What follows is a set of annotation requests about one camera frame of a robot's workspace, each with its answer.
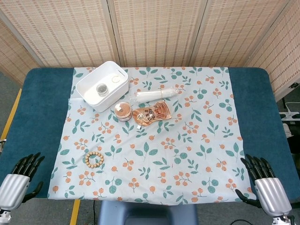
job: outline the wooden bead bracelet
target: wooden bead bracelet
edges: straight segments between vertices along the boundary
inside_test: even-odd
[[[90,156],[92,156],[92,155],[99,156],[100,157],[100,161],[98,163],[95,163],[95,164],[90,164]],[[85,157],[85,163],[90,168],[97,168],[97,167],[99,167],[101,164],[103,164],[103,161],[104,161],[103,155],[101,155],[99,152],[95,152],[95,151],[89,152],[86,155],[86,157]]]

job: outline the white bowl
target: white bowl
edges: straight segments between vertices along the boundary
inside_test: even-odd
[[[108,92],[99,95],[97,86],[105,84]],[[128,74],[115,62],[107,61],[76,84],[81,97],[96,111],[103,112],[129,90]]]

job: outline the table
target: table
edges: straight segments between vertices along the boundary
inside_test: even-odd
[[[229,72],[245,153],[268,159],[289,199],[295,201],[300,195],[299,180],[267,73],[258,68],[229,68]],[[28,73],[5,151],[0,159],[4,168],[0,179],[4,179],[19,158],[41,151],[46,159],[30,186],[33,190],[39,181],[45,182],[39,197],[47,196],[68,109],[72,74],[73,68],[38,68]],[[269,119],[265,121],[262,115],[268,115]]]

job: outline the orange berry pattern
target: orange berry pattern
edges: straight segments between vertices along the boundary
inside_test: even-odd
[[[164,98],[172,118],[141,129],[134,119],[118,120],[116,103],[97,112],[81,98],[75,85],[93,69],[74,69],[50,199],[219,203],[238,201],[236,189],[254,198],[240,160],[243,140],[227,68],[124,68],[129,92],[117,102],[130,102],[137,91],[177,89]]]

